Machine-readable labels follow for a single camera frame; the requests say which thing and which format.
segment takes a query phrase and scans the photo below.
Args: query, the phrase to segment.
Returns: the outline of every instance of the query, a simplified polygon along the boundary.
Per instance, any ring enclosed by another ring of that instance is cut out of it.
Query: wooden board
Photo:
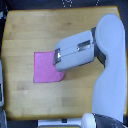
[[[34,52],[53,51],[60,39],[90,30],[106,13],[119,16],[116,7],[8,13],[1,58],[7,119],[77,118],[91,112],[93,85],[104,69],[97,58],[66,71],[61,82],[34,84]]]

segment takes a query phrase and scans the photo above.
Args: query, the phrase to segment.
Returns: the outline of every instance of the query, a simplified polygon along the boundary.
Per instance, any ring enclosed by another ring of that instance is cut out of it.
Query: pink towel
[[[34,83],[50,83],[60,81],[65,71],[57,72],[53,66],[54,52],[34,53]]]

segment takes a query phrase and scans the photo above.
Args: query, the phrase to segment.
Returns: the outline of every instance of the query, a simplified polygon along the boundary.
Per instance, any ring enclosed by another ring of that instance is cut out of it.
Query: pink cloth
[[[54,52],[34,53],[34,83],[50,83],[60,81],[65,71],[57,72],[53,66]]]

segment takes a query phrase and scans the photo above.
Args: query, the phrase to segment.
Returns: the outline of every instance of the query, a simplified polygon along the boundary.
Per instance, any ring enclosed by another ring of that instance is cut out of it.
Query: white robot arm
[[[58,42],[53,64],[57,71],[62,71],[92,62],[95,56],[105,69],[94,84],[92,114],[84,114],[82,127],[123,128],[125,30],[114,14],[104,15],[92,32],[85,31]]]
[[[3,75],[2,75],[2,65],[0,60],[0,128],[7,128],[6,114],[2,109],[4,105],[4,96],[3,96]]]

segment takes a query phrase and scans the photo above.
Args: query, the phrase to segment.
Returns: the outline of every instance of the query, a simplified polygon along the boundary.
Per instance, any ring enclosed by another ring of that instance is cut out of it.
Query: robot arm
[[[105,69],[97,78],[92,96],[92,113],[82,118],[83,128],[100,128],[103,122],[108,127],[123,128],[125,103],[125,31],[121,20],[113,15],[103,16],[95,30],[85,31],[55,45],[53,64],[57,71],[80,66],[102,56]]]
[[[4,96],[3,96],[3,75],[2,75],[2,65],[0,60],[0,128],[7,128],[6,114],[2,109],[4,105]]]

